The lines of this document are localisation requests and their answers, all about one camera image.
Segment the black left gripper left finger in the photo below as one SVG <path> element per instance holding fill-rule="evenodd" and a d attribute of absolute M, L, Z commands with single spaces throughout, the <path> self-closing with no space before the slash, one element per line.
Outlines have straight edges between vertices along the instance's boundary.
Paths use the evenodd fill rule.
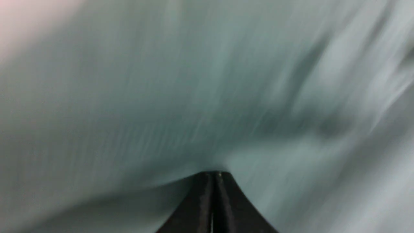
<path fill-rule="evenodd" d="M 185 198 L 157 233 L 210 233 L 212 218 L 213 175 L 201 172 Z"/>

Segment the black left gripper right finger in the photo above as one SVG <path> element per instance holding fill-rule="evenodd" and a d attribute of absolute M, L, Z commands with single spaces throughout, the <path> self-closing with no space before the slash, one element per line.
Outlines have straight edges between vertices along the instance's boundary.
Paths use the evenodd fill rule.
<path fill-rule="evenodd" d="M 214 233 L 276 233 L 242 192 L 232 174 L 214 172 Z"/>

